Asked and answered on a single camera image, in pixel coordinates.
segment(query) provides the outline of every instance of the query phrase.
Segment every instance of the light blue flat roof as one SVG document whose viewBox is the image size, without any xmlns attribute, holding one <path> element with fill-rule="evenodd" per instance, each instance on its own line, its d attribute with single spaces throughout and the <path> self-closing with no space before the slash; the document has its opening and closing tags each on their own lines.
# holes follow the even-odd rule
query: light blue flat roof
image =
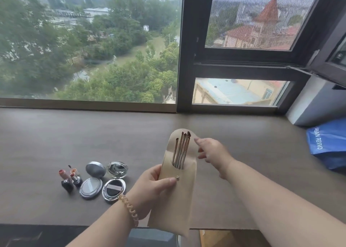
<svg viewBox="0 0 346 247">
<path fill-rule="evenodd" d="M 262 100 L 250 90 L 231 79 L 196 79 L 219 104 L 244 104 Z"/>
</svg>

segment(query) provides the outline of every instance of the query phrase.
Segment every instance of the person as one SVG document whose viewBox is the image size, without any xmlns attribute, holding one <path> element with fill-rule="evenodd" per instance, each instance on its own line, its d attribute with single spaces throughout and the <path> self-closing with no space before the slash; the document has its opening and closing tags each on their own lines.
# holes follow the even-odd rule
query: person
<svg viewBox="0 0 346 247">
<path fill-rule="evenodd" d="M 219 141 L 196 138 L 195 142 L 198 158 L 214 166 L 234 187 L 272 247 L 346 246 L 346 224 L 237 161 Z M 158 180 L 160 170 L 157 165 L 145 171 L 126 194 L 139 219 L 149 214 L 163 190 L 176 183 L 175 178 Z M 122 247 L 133 226 L 129 211 L 118 201 L 67 247 Z"/>
</svg>

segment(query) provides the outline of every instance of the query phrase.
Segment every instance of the red conical roof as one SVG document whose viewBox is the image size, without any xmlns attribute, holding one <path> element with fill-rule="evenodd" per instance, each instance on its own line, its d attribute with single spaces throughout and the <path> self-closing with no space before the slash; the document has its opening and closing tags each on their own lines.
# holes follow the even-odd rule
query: red conical roof
<svg viewBox="0 0 346 247">
<path fill-rule="evenodd" d="M 262 12 L 254 18 L 256 22 L 278 22 L 279 11 L 278 11 L 278 1 L 271 0 L 264 7 Z"/>
</svg>

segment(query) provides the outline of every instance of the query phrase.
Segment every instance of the compact mirror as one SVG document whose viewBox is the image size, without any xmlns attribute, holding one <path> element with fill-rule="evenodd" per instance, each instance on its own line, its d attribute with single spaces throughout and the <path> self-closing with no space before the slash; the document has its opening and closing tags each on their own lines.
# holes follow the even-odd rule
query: compact mirror
<svg viewBox="0 0 346 247">
<path fill-rule="evenodd" d="M 110 179 L 102 189 L 102 196 L 107 202 L 117 201 L 120 194 L 123 194 L 126 184 L 122 179 Z"/>
<path fill-rule="evenodd" d="M 102 180 L 91 177 L 82 183 L 79 193 L 83 198 L 90 199 L 95 197 L 100 192 L 101 188 Z"/>
<path fill-rule="evenodd" d="M 106 174 L 106 168 L 99 162 L 89 162 L 85 170 L 91 177 L 102 178 Z"/>
<path fill-rule="evenodd" d="M 127 175 L 128 166 L 123 162 L 110 162 L 107 165 L 107 172 L 113 178 L 122 179 Z"/>
</svg>

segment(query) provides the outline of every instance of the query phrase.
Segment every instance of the beige leather pouch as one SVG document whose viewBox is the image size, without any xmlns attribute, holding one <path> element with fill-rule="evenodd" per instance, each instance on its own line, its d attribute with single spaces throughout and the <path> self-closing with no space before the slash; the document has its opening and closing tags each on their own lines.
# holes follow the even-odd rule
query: beige leather pouch
<svg viewBox="0 0 346 247">
<path fill-rule="evenodd" d="M 186 153 L 182 170 L 172 164 L 176 138 L 181 137 L 181 132 L 191 134 L 190 143 Z M 165 156 L 163 158 L 159 179 L 177 177 L 176 185 L 163 191 L 158 201 L 151 210 L 148 226 L 151 228 L 172 232 L 187 237 L 190 229 L 190 215 L 192 206 L 192 192 L 196 179 L 198 145 L 193 138 L 196 135 L 188 129 L 177 129 L 171 134 Z"/>
</svg>

